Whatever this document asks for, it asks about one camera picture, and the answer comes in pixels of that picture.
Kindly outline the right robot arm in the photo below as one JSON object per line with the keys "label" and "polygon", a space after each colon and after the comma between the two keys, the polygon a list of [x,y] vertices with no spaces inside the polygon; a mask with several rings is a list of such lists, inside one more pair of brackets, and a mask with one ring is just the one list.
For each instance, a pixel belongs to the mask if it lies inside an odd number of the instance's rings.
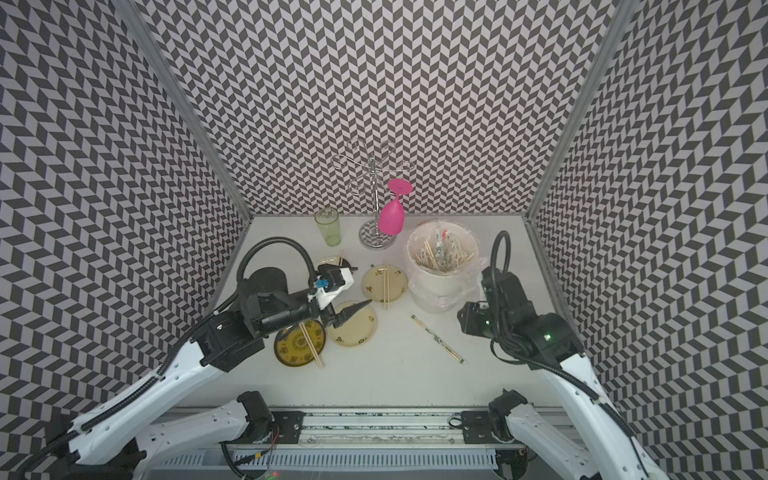
{"label": "right robot arm", "polygon": [[608,398],[570,323],[555,313],[537,314],[509,271],[485,268],[480,286],[484,300],[466,303],[457,315],[462,332],[490,339],[498,360],[527,367],[549,384],[583,443],[544,420],[515,390],[489,403],[492,434],[532,449],[563,478],[667,478]]}

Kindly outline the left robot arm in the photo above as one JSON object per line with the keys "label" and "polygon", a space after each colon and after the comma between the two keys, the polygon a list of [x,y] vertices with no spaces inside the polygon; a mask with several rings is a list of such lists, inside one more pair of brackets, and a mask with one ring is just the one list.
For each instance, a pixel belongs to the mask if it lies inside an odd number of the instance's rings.
{"label": "left robot arm", "polygon": [[54,479],[137,479],[187,449],[211,443],[259,440],[271,414],[261,394],[245,392],[202,414],[161,426],[155,420],[187,395],[261,351],[266,339],[310,320],[341,326],[362,303],[335,312],[332,302],[354,283],[354,267],[310,266],[308,287],[287,290],[285,274],[264,267],[251,275],[240,267],[236,290],[171,348],[160,367],[105,404],[46,427],[47,444],[13,478],[23,479],[50,456]]}

